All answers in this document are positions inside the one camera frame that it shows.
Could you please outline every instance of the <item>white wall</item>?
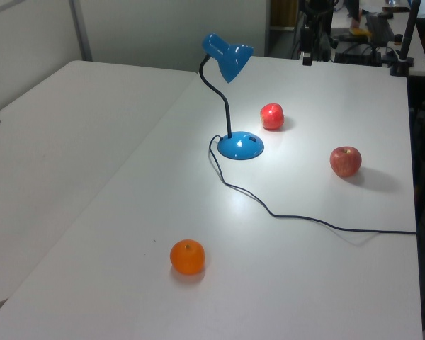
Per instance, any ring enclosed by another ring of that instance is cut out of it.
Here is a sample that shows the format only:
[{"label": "white wall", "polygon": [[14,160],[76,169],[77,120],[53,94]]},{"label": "white wall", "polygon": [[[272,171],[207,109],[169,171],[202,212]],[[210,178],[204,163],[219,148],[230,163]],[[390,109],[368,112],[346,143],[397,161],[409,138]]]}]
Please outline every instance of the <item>white wall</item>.
[{"label": "white wall", "polygon": [[69,0],[26,0],[0,11],[0,110],[72,60],[81,53]]},{"label": "white wall", "polygon": [[264,56],[269,0],[78,0],[95,62],[197,71],[216,32]]}]

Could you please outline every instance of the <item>power cord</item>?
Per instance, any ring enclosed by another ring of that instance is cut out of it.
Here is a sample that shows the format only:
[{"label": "power cord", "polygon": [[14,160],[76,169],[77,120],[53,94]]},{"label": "power cord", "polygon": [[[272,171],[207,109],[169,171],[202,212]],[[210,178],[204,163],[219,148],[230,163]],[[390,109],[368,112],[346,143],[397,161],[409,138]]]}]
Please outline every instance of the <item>power cord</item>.
[{"label": "power cord", "polygon": [[251,191],[242,188],[240,186],[235,186],[233,184],[230,184],[228,182],[226,182],[224,175],[222,173],[222,168],[219,165],[219,161],[217,160],[216,156],[214,155],[213,149],[211,148],[212,143],[214,142],[214,140],[219,137],[221,138],[219,135],[214,136],[211,141],[210,141],[210,145],[209,145],[209,152],[212,155],[214,162],[217,166],[217,170],[219,171],[219,177],[220,180],[229,188],[232,188],[234,190],[237,190],[241,193],[246,193],[248,195],[250,195],[254,200],[256,200],[258,203],[260,203],[263,208],[266,209],[266,211],[268,212],[269,215],[271,215],[272,217],[276,217],[276,218],[291,218],[291,219],[298,219],[298,220],[307,220],[307,221],[312,221],[312,222],[317,222],[320,223],[322,225],[326,225],[327,227],[330,227],[332,229],[335,230],[341,230],[343,232],[367,232],[367,233],[378,233],[378,234],[404,234],[404,235],[417,235],[416,232],[405,232],[403,230],[378,230],[378,229],[370,229],[370,230],[364,230],[364,229],[349,229],[349,228],[340,228],[337,227],[335,225],[332,225],[328,222],[325,222],[323,220],[317,219],[317,218],[313,218],[313,217],[308,217],[308,216],[302,216],[302,215],[278,215],[278,214],[274,214],[269,208],[268,206],[265,204],[265,202],[263,202],[260,198],[258,198],[256,195],[254,195]]}]

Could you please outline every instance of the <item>apple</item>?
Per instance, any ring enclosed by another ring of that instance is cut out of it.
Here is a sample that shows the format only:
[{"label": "apple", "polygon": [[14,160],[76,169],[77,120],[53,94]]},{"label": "apple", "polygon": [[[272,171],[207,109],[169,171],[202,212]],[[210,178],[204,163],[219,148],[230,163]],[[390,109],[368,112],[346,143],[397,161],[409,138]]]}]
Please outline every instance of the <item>apple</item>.
[{"label": "apple", "polygon": [[332,170],[340,177],[353,176],[361,167],[361,153],[354,147],[337,147],[329,159]]},{"label": "apple", "polygon": [[268,130],[277,130],[285,121],[283,109],[277,103],[265,105],[260,111],[260,117],[263,127]]}]

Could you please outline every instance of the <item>orange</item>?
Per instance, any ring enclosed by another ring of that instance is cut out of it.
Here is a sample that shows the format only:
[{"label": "orange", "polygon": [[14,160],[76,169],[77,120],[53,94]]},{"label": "orange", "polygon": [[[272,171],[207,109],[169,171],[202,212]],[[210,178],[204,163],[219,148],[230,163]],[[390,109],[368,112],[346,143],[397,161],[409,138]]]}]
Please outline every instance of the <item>orange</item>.
[{"label": "orange", "polygon": [[170,261],[182,274],[197,274],[205,265],[205,250],[193,239],[184,239],[171,248]]}]

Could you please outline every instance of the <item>lamp neck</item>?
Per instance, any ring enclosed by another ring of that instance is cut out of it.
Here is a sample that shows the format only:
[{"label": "lamp neck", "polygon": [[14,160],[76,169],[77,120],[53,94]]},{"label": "lamp neck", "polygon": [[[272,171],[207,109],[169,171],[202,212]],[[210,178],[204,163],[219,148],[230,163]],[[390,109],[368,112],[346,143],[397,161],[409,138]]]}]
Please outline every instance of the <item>lamp neck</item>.
[{"label": "lamp neck", "polygon": [[198,71],[198,73],[200,75],[201,80],[203,80],[203,83],[205,83],[207,87],[209,87],[215,93],[217,93],[225,103],[225,116],[227,118],[227,135],[228,135],[228,138],[230,139],[232,137],[232,123],[231,123],[231,120],[230,120],[230,112],[229,112],[230,106],[228,105],[228,100],[227,100],[227,98],[225,98],[225,96],[222,92],[217,90],[213,85],[210,84],[210,82],[208,80],[206,80],[205,75],[203,74],[203,67],[205,66],[206,62],[209,59],[210,59],[210,55],[206,55],[205,59],[203,59],[203,61],[200,64],[200,70]]}]

